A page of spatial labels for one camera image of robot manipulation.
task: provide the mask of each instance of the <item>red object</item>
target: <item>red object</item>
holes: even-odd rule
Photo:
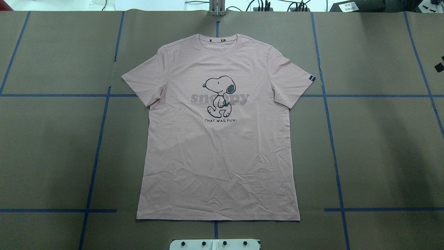
[[[0,10],[13,10],[5,1],[0,0]]]

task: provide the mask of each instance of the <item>snoopy graphic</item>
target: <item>snoopy graphic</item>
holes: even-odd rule
[[[208,113],[215,118],[228,117],[231,114],[231,104],[227,102],[226,94],[233,94],[236,91],[233,79],[229,76],[210,78],[202,87],[217,94],[213,100],[213,106],[207,108]]]

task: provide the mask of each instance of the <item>label sticker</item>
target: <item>label sticker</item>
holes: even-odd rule
[[[355,2],[340,4],[339,8],[341,8],[342,12],[352,12],[352,11],[359,10],[359,8]]]

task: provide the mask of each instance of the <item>short sleeve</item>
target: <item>short sleeve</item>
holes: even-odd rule
[[[122,78],[143,104],[148,107],[160,99],[167,84],[168,55],[161,47],[156,55],[137,66]]]
[[[267,58],[268,75],[274,93],[274,101],[292,108],[305,90],[316,79],[305,72],[277,49],[271,47]]]

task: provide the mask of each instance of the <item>pink t-shirt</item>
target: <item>pink t-shirt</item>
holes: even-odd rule
[[[122,78],[150,107],[138,219],[300,220],[289,108],[311,74],[251,37],[196,34]]]

